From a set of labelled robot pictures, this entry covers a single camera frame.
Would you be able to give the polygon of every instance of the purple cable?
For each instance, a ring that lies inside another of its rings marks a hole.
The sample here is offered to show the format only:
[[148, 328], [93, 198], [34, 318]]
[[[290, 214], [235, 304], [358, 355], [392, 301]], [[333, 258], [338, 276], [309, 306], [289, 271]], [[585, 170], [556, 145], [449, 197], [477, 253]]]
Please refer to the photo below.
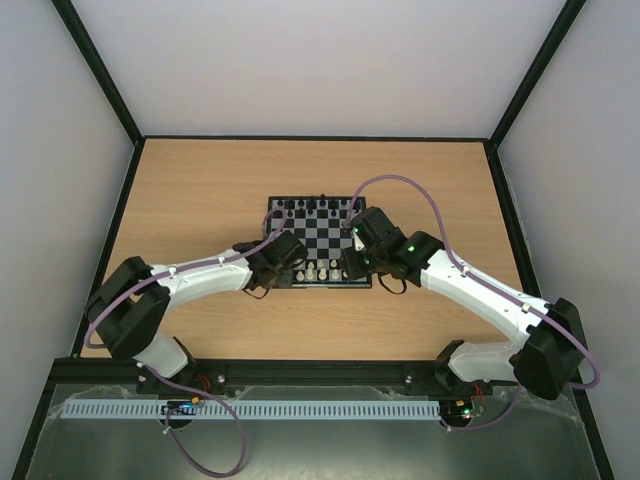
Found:
[[[271, 210], [269, 210], [267, 212], [267, 214], [264, 216], [264, 218], [262, 219], [262, 234], [263, 234], [263, 237], [266, 237], [266, 235], [267, 235], [267, 229], [266, 229], [267, 220], [276, 211], [282, 212], [283, 221], [280, 222], [280, 225], [278, 225], [278, 228], [276, 228], [271, 233], [271, 235], [269, 235], [262, 243], [260, 243], [259, 245], [256, 245], [254, 248], [250, 249], [249, 251], [247, 251], [245, 253], [240, 253], [238, 255], [234, 255], [234, 256], [229, 257], [229, 258], [225, 258], [223, 261], [235, 262], [236, 260], [240, 260], [242, 258], [249, 257], [249, 256], [253, 255], [254, 253], [262, 250], [266, 245], [271, 243], [278, 235], [280, 235], [280, 233], [282, 233], [282, 230], [284, 229], [285, 210], [283, 208], [279, 208], [279, 207], [275, 207], [275, 208], [272, 208]], [[220, 263], [221, 263], [221, 258], [218, 256], [216, 258], [211, 258], [209, 260], [200, 260], [200, 261], [197, 261], [197, 262], [193, 262], [193, 263], [189, 263], [189, 264], [183, 265], [180, 268], [178, 268], [176, 270], [176, 272], [177, 273], [182, 273], [182, 272], [186, 272], [186, 271], [189, 271], [189, 270], [193, 270], [194, 268], [201, 268], [201, 267], [208, 267], [208, 266], [212, 266], [212, 265], [219, 265]], [[167, 272], [158, 273], [157, 275], [153, 275], [153, 276], [151, 276], [149, 278], [146, 278], [146, 279], [142, 280], [141, 282], [138, 282], [137, 284], [135, 284], [134, 286], [132, 286], [131, 288], [129, 288], [128, 290], [123, 292], [121, 295], [119, 295], [89, 325], [89, 328], [87, 329], [87, 332], [85, 333], [85, 336], [84, 336], [84, 346], [87, 347], [87, 348], [92, 348], [92, 349], [106, 348], [106, 345], [104, 345], [104, 344], [91, 343], [91, 336], [93, 335], [93, 332], [96, 331], [96, 328], [98, 328], [98, 325], [100, 325], [100, 323], [102, 323], [104, 321], [104, 319], [107, 318], [107, 316], [111, 312], [113, 312], [114, 309], [116, 309], [118, 307], [118, 305], [120, 305], [122, 302], [124, 302], [126, 299], [128, 299], [131, 295], [133, 295], [134, 293], [140, 291], [141, 289], [143, 289], [147, 285], [149, 285], [149, 284], [151, 284], [151, 283], [153, 283], [153, 282], [155, 282], [157, 280], [160, 280], [160, 279], [168, 277], [170, 274], [171, 274], [171, 272], [167, 271]], [[195, 389], [195, 388], [186, 387], [184, 385], [179, 385], [177, 383], [173, 383], [172, 381], [167, 380], [166, 378], [164, 378], [162, 375], [160, 375], [153, 368], [151, 368], [149, 366], [146, 366], [146, 368], [158, 380], [160, 380], [165, 385], [168, 385], [169, 387], [175, 388], [177, 390], [183, 390], [185, 392], [195, 393], [197, 395], [201, 395], [201, 396], [203, 396], [205, 398], [208, 398], [209, 400], [213, 400], [215, 402], [218, 402], [220, 405], [222, 405], [222, 407], [227, 412], [229, 412], [229, 414], [235, 420], [236, 425], [238, 425], [238, 430], [240, 431], [240, 436], [241, 436], [241, 440], [242, 440], [242, 450], [240, 452], [240, 459], [238, 460], [238, 463], [236, 464], [235, 467], [233, 467], [227, 473], [214, 472], [214, 471], [208, 470], [205, 467], [203, 467], [202, 465], [200, 465], [198, 462], [196, 462], [187, 453], [185, 448], [178, 441], [178, 438], [175, 436], [175, 434], [171, 430], [168, 430], [168, 433], [171, 436], [171, 439], [173, 440], [173, 442], [178, 447], [178, 450], [180, 450], [180, 453], [182, 454], [182, 456], [189, 463], [189, 465], [191, 465], [193, 468], [198, 470], [203, 475], [207, 475], [207, 476], [212, 477], [212, 478], [228, 478], [228, 477], [231, 477], [231, 476], [235, 475], [236, 473], [238, 473], [242, 469], [242, 464], [244, 463], [244, 459], [245, 459], [245, 456], [246, 456], [246, 453], [247, 453], [247, 436], [246, 436], [246, 433], [244, 431], [244, 427], [242, 426], [242, 422], [240, 421], [240, 418], [238, 418], [238, 415], [233, 410], [233, 408], [231, 408], [221, 398], [218, 398], [218, 397], [216, 397], [214, 395], [211, 395], [210, 393], [204, 392], [202, 390], [198, 390], [198, 389]], [[165, 419], [165, 423], [164, 423], [167, 428], [169, 428], [169, 419], [170, 419], [171, 415], [174, 412], [175, 412], [175, 409], [171, 410], [169, 413], [167, 413], [167, 418]]]
[[[278, 225], [278, 228], [276, 228], [271, 233], [271, 235], [269, 235], [262, 243], [260, 243], [259, 245], [255, 246], [251, 250], [249, 250], [249, 251], [247, 251], [245, 253], [240, 253], [238, 255], [234, 255], [234, 256], [229, 257], [229, 258], [225, 258], [224, 261], [225, 262], [235, 262], [236, 260], [240, 260], [241, 258], [249, 257], [249, 256], [253, 255], [254, 253], [262, 250], [266, 245], [271, 243], [278, 235], [280, 235], [280, 233], [284, 229], [285, 211], [284, 211], [284, 209], [279, 208], [279, 207], [272, 208], [264, 216], [264, 218], [262, 219], [262, 232], [263, 232], [263, 236], [266, 236], [267, 220], [276, 211], [282, 212], [283, 221], [280, 222], [280, 225]], [[220, 264], [220, 257], [210, 258], [208, 260], [200, 260], [200, 261], [197, 261], [197, 262], [193, 262], [193, 263], [188, 263], [186, 265], [182, 265], [180, 268], [178, 268], [176, 270], [176, 273], [183, 273], [183, 272], [186, 272], [188, 270], [192, 270], [194, 268], [209, 267], [211, 265], [219, 265], [219, 264]], [[131, 295], [133, 295], [134, 293], [138, 292], [139, 290], [143, 289], [147, 285], [149, 285], [149, 284], [151, 284], [151, 283], [153, 283], [153, 282], [155, 282], [157, 280], [161, 280], [163, 278], [167, 278], [169, 275], [171, 275], [171, 272], [169, 272], [169, 271], [153, 275], [153, 276], [151, 276], [149, 278], [146, 278], [146, 279], [142, 280], [141, 282], [136, 283], [133, 287], [129, 288], [127, 291], [125, 291], [120, 296], [118, 296], [113, 302], [111, 302], [107, 306], [107, 308], [105, 308], [100, 313], [100, 315], [98, 315], [96, 317], [96, 319], [91, 324], [89, 324], [89, 328], [87, 329], [87, 332], [84, 335], [84, 346], [87, 347], [87, 348], [92, 348], [92, 349], [106, 348], [106, 345], [103, 344], [103, 343], [91, 343], [91, 336], [93, 335], [93, 332], [96, 331], [96, 328], [98, 328], [98, 326], [104, 321], [104, 319], [107, 318], [107, 316], [111, 312], [113, 312], [118, 307], [118, 305], [120, 305], [122, 302], [124, 302]]]
[[198, 390], [196, 388], [185, 387], [184, 385], [173, 383], [172, 381], [164, 378], [162, 375], [156, 372], [153, 368], [149, 366], [147, 366], [146, 368], [158, 380], [160, 380], [162, 383], [164, 383], [165, 385], [171, 388], [175, 388], [176, 390], [182, 390], [189, 393], [195, 393], [196, 395], [200, 395], [204, 398], [208, 398], [209, 400], [213, 400], [214, 402], [217, 402], [222, 406], [222, 408], [224, 408], [229, 413], [229, 415], [233, 417], [233, 420], [236, 422], [236, 425], [238, 426], [238, 431], [240, 432], [240, 440], [241, 440], [240, 458], [238, 459], [238, 463], [236, 463], [236, 465], [228, 472], [225, 472], [225, 473], [214, 472], [213, 470], [209, 470], [203, 467], [202, 465], [200, 465], [197, 461], [195, 461], [193, 457], [189, 455], [185, 450], [185, 448], [182, 446], [182, 444], [178, 440], [178, 437], [176, 437], [176, 434], [173, 432], [173, 430], [171, 430], [171, 427], [169, 427], [169, 419], [171, 418], [171, 415], [173, 415], [175, 411], [178, 409], [174, 408], [173, 410], [170, 410], [167, 413], [167, 417], [164, 420], [164, 426], [168, 429], [166, 430], [166, 432], [171, 437], [171, 440], [173, 440], [173, 443], [176, 444], [176, 447], [178, 447], [178, 450], [180, 451], [184, 459], [187, 461], [187, 463], [191, 465], [193, 468], [195, 468], [196, 470], [198, 470], [203, 475], [206, 475], [211, 478], [229, 478], [235, 475], [236, 473], [238, 473], [240, 470], [242, 470], [242, 464], [244, 463], [244, 459], [247, 455], [247, 434], [244, 431], [244, 427], [242, 426], [242, 422], [240, 421], [240, 418], [238, 418], [238, 414], [233, 410], [233, 408], [231, 408], [231, 406], [227, 402], [225, 402], [221, 398], [216, 397], [215, 395], [211, 395], [210, 393], [204, 392], [202, 390]]
[[[358, 198], [358, 195], [360, 195], [360, 192], [362, 192], [362, 190], [364, 190], [364, 188], [367, 185], [370, 185], [370, 184], [372, 184], [374, 182], [378, 182], [380, 180], [399, 180], [401, 182], [408, 183], [409, 185], [412, 185], [413, 187], [415, 187], [420, 193], [422, 193], [422, 195], [424, 195], [424, 197], [427, 199], [427, 201], [431, 205], [431, 208], [433, 209], [433, 213], [435, 213], [435, 215], [436, 215], [436, 220], [438, 222], [438, 229], [440, 230], [440, 236], [442, 237], [442, 243], [444, 243], [444, 248], [445, 248], [445, 250], [447, 252], [447, 256], [449, 257], [451, 262], [456, 266], [456, 268], [458, 270], [460, 270], [460, 272], [462, 272], [462, 270], [464, 269], [464, 266], [458, 261], [458, 259], [456, 258], [455, 254], [453, 253], [451, 245], [449, 244], [449, 237], [447, 237], [447, 232], [444, 229], [444, 222], [442, 220], [442, 215], [440, 214], [440, 209], [438, 209], [438, 205], [436, 205], [435, 200], [429, 194], [429, 192], [427, 192], [424, 188], [422, 188], [422, 186], [420, 184], [418, 184], [417, 182], [414, 182], [410, 178], [403, 177], [401, 175], [380, 175], [378, 177], [370, 178], [369, 180], [364, 182], [362, 185], [360, 185], [358, 190], [356, 190], [356, 193], [351, 198], [351, 204], [349, 205], [349, 211], [347, 213], [347, 223], [350, 222], [351, 219], [353, 218], [353, 206], [355, 205], [356, 200]], [[517, 305], [519, 308], [522, 308], [523, 305], [525, 304], [525, 302], [520, 300], [518, 297], [514, 297], [510, 293], [505, 292], [504, 290], [502, 290], [497, 285], [494, 285], [493, 283], [488, 282], [484, 278], [479, 277], [478, 275], [473, 273], [472, 270], [467, 272], [466, 275], [469, 278], [471, 278], [472, 280], [474, 280], [475, 282], [477, 282], [480, 285], [482, 285], [483, 287], [491, 290], [492, 292], [500, 295], [502, 298], [504, 298], [504, 299], [510, 301], [511, 303]], [[593, 380], [591, 380], [591, 382], [586, 383], [586, 384], [569, 383], [569, 386], [571, 388], [585, 389], [586, 390], [586, 389], [593, 388], [596, 385], [598, 385], [600, 383], [600, 367], [598, 366], [598, 362], [596, 361], [594, 356], [584, 347], [584, 345], [582, 345], [582, 343], [580, 343], [580, 341], [576, 337], [571, 335], [571, 333], [566, 328], [564, 328], [562, 325], [560, 325], [554, 319], [548, 317], [547, 315], [545, 315], [541, 311], [539, 311], [539, 310], [537, 310], [537, 309], [535, 309], [533, 307], [530, 307], [529, 308], [529, 312], [533, 313], [536, 317], [540, 318], [541, 320], [547, 322], [549, 325], [551, 325], [553, 328], [555, 328], [558, 332], [560, 332], [567, 340], [569, 340], [569, 342], [571, 342], [571, 344], [574, 347], [576, 347], [576, 349], [591, 364], [591, 368], [593, 369]]]
[[450, 429], [453, 432], [473, 432], [473, 431], [483, 430], [485, 428], [493, 427], [493, 426], [499, 424], [501, 421], [503, 421], [509, 415], [511, 415], [511, 412], [513, 412], [515, 410], [516, 405], [520, 401], [520, 395], [522, 395], [522, 385], [518, 384], [518, 389], [516, 390], [516, 394], [513, 397], [513, 401], [511, 402], [509, 407], [504, 411], [504, 413], [502, 415], [500, 415], [498, 418], [494, 418], [490, 422], [483, 423], [482, 425], [471, 425], [469, 427], [452, 427], [451, 425], [449, 425], [444, 420], [440, 420], [440, 423], [443, 426], [447, 427], [447, 430]]

